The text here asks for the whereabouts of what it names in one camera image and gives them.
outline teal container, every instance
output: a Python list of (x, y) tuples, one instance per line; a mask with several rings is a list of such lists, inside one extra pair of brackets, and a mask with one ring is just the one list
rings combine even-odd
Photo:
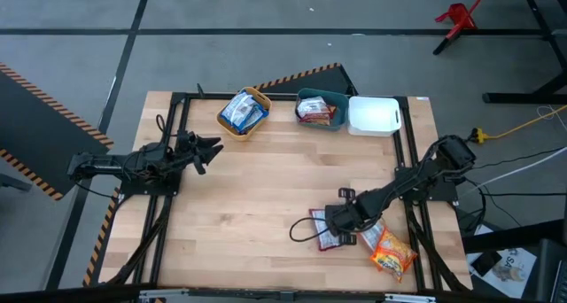
[(327, 103), (327, 105), (334, 105), (337, 107), (333, 119), (330, 120), (330, 126), (323, 126), (312, 124), (308, 122), (299, 122), (299, 116), (297, 111), (295, 113), (296, 119), (301, 126), (324, 129), (330, 131), (338, 131), (340, 127), (346, 122), (346, 112), (348, 111), (348, 97), (343, 94), (338, 94), (331, 91), (318, 90), (318, 89), (302, 89), (298, 93), (298, 100), (296, 107), (299, 104), (300, 99), (321, 96), (322, 99)]

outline yellow basket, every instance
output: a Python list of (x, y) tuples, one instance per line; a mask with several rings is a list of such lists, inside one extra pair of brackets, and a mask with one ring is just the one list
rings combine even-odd
[[(268, 97), (264, 96), (262, 93), (260, 93), (258, 90), (256, 90), (255, 88), (252, 87), (244, 87), (244, 90), (246, 90), (246, 92), (248, 92), (248, 94), (252, 95), (254, 97), (254, 100), (256, 100), (256, 102), (258, 102), (260, 105), (262, 105), (262, 107), (264, 107), (264, 109), (266, 109), (268, 112), (269, 110), (272, 108), (272, 101), (269, 100)], [(266, 120), (266, 118), (263, 118), (262, 120), (260, 120), (254, 127), (252, 127), (252, 129), (250, 129), (248, 131), (248, 133), (244, 134), (244, 135), (239, 135), (237, 133), (237, 131), (235, 129), (233, 129), (228, 122), (226, 122), (222, 117), (221, 117), (221, 113), (222, 111), (226, 108), (226, 106), (224, 106), (219, 113), (217, 113), (216, 115), (216, 120), (219, 123), (219, 125), (221, 125), (221, 127), (226, 130), (226, 132), (229, 133), (229, 135), (231, 137), (234, 138), (234, 140), (238, 140), (238, 141), (246, 141), (248, 140), (248, 138), (250, 138), (250, 136), (254, 133), (254, 131), (256, 131), (256, 129), (258, 129), (258, 127), (264, 122), (264, 120)]]

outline yellow cable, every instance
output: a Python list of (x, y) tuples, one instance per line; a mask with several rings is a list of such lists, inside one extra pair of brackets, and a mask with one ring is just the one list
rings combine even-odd
[(516, 130), (519, 130), (519, 129), (524, 128), (524, 127), (526, 127), (526, 126), (530, 126), (530, 125), (532, 125), (534, 122), (540, 121), (540, 120), (542, 120), (542, 119), (544, 119), (544, 118), (547, 118), (547, 117), (549, 117), (549, 116), (551, 116), (551, 115), (553, 115), (553, 114), (555, 114), (555, 113), (559, 113), (559, 112), (561, 112), (561, 111), (564, 110), (564, 109), (567, 109), (567, 105), (565, 105), (565, 106), (563, 106), (563, 107), (561, 107), (561, 108), (558, 108), (557, 110), (554, 110), (554, 111), (552, 111), (551, 113), (548, 113), (548, 114), (545, 114), (545, 115), (543, 115), (543, 116), (540, 116), (540, 117), (538, 117), (538, 118), (536, 118), (536, 119), (534, 119), (534, 120), (530, 120), (530, 121), (526, 122), (526, 123), (523, 124), (523, 125), (520, 125), (520, 126), (518, 126), (518, 127), (516, 127), (516, 128), (513, 128), (513, 129), (511, 129), (511, 130), (508, 130), (507, 132), (505, 132), (505, 133), (503, 133), (503, 134), (499, 134), (499, 135), (497, 135), (497, 136), (489, 136), (489, 135), (487, 135), (487, 134), (483, 134), (483, 135), (484, 135), (484, 139), (500, 139), (500, 138), (502, 138), (502, 137), (504, 137), (504, 136), (507, 136), (507, 135), (513, 133), (513, 132), (516, 131)]

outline red stand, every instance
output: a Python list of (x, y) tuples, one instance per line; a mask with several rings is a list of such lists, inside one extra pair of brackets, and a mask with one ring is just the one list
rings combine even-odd
[(454, 27), (445, 35), (441, 44), (433, 51), (433, 55), (439, 55), (453, 40), (459, 37), (459, 33), (461, 33), (463, 29), (477, 29), (477, 25), (472, 19), (471, 14), (477, 8), (480, 1), (482, 0), (477, 0), (470, 7), (469, 11), (467, 11), (467, 7), (462, 3), (451, 4), (448, 12), (435, 19), (436, 22), (440, 22), (449, 17), (454, 22)]

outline white cable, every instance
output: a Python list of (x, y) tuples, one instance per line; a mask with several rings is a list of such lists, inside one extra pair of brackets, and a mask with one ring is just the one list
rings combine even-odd
[(522, 172), (522, 171), (524, 171), (524, 170), (526, 170), (526, 169), (529, 169), (529, 168), (531, 168), (531, 167), (538, 166), (540, 163), (545, 162), (545, 161), (548, 161), (548, 160), (552, 159), (553, 157), (559, 155), (560, 153), (562, 153), (562, 152), (564, 152), (564, 151), (567, 151), (567, 147), (563, 147), (560, 151), (556, 151), (554, 154), (549, 155), (549, 156), (547, 156), (546, 158), (544, 158), (544, 159), (542, 159), (542, 160), (536, 161), (536, 162), (532, 163), (531, 165), (528, 165), (528, 166), (525, 166), (525, 167), (521, 167), (521, 168), (516, 169), (516, 170), (512, 170), (512, 171), (508, 172), (507, 174), (499, 175), (499, 176), (497, 176), (496, 178), (493, 178), (493, 179), (490, 179), (490, 180), (487, 181), (487, 182), (481, 183), (481, 184), (479, 184), (477, 187), (474, 187), (474, 188), (472, 188), (471, 190), (468, 190), (467, 192), (465, 192), (465, 193), (463, 194), (463, 196), (468, 195), (469, 193), (471, 193), (472, 191), (476, 190), (477, 188), (484, 187), (484, 186), (487, 185), (488, 183), (493, 183), (493, 182), (498, 181), (498, 180), (500, 180), (500, 179), (502, 179), (502, 178), (505, 178), (505, 177), (507, 177), (507, 176), (509, 176), (509, 175), (517, 174), (517, 173)]
[[(538, 113), (538, 115), (541, 117), (543, 116), (545, 113), (540, 113), (540, 109), (541, 108), (545, 108), (545, 109), (549, 109), (549, 112), (553, 112), (555, 109), (553, 109), (553, 107), (551, 105), (547, 105), (547, 106), (539, 106), (538, 109), (536, 110), (536, 113)], [(554, 113), (549, 117), (544, 118), (544, 120), (552, 120), (554, 119), (554, 117), (557, 116), (557, 119), (559, 119), (559, 122), (561, 122), (561, 125), (563, 126), (563, 129), (565, 129), (565, 131), (567, 131), (567, 126), (565, 126), (565, 123), (563, 122), (563, 119), (561, 119), (561, 116), (559, 115), (559, 113)]]

